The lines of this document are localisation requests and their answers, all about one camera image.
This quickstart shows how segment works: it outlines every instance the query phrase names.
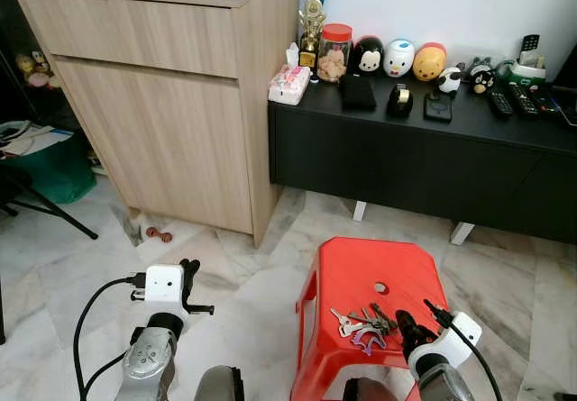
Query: cable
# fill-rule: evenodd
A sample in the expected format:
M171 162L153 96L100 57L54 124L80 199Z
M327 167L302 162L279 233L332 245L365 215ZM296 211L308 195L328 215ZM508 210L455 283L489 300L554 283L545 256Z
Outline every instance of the cable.
M107 369L113 367L115 364L120 362L123 359L124 354L126 354L126 351L124 351L123 353L121 353L119 356L115 357L111 361L109 361L106 365L104 365L104 367L102 367L101 369L99 369L97 372L94 373L94 375L90 378L90 380L87 382L86 387L84 388L84 396L88 395L88 391L90 390L90 387L92 387L92 385L96 381L96 379L100 377L100 374L102 374Z
M90 306L94 304L96 299L102 294L103 291L105 291L107 288L111 286L115 286L116 284L131 284L132 282L133 277L119 278L115 279L114 281L107 282L106 284L101 286L95 292L95 294L92 295L92 297L90 297L90 300L88 300L88 303L84 307L84 310L82 310L82 314L78 319L76 330L74 331L74 341L72 342L72 354L74 355L74 370L76 371L76 380L78 383L78 393L80 394L80 401L86 401L87 399L87 391L84 387L84 379L82 378L82 368L80 367L80 354L78 352L78 342L80 340L80 330L82 329L82 323L84 323L84 320L87 317L88 311L90 310Z
M474 345L472 345L472 343L467 339L467 337L463 335L463 333L459 329L457 329L457 326L455 326L453 323L450 323L449 327L453 329L457 335L459 335L459 338L461 338L463 342L467 344L467 347L469 347L473 352L473 354L477 357L483 369L485 369L485 373L489 378L490 385L493 387L493 392L495 392L495 397L497 398L498 401L502 401L499 386L497 386L497 381L493 377L493 373L490 372L489 364L487 363L487 361L481 356L481 353L477 350L477 348Z

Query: cabinet drawer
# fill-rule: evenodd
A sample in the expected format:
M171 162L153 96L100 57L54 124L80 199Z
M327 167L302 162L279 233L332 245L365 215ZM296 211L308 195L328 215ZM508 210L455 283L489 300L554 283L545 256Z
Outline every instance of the cabinet drawer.
M50 53L236 77L231 10L138 0L23 0Z
M235 82L78 59L57 63L130 207L252 233Z

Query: stool hole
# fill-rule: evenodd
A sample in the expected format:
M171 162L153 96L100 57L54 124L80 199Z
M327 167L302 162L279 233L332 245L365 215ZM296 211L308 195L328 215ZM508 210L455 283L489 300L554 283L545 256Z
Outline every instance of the stool hole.
M380 295L387 295L389 293L389 287L383 282L375 282L375 291Z

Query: black pouch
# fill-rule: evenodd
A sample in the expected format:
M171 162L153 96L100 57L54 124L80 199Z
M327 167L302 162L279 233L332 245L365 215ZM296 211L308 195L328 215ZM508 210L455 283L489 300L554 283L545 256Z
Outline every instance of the black pouch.
M366 78L345 74L339 79L339 89L345 108L372 110L377 106L371 82Z

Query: console leg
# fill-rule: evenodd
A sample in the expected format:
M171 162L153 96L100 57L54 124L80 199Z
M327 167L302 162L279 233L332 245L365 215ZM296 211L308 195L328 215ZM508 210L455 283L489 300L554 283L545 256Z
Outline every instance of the console leg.
M362 221L364 217L364 209L367 207L367 203L364 201L357 201L357 205L354 207L353 220Z
M463 242L465 242L474 227L474 223L458 223L451 233L451 243L453 245L463 245Z

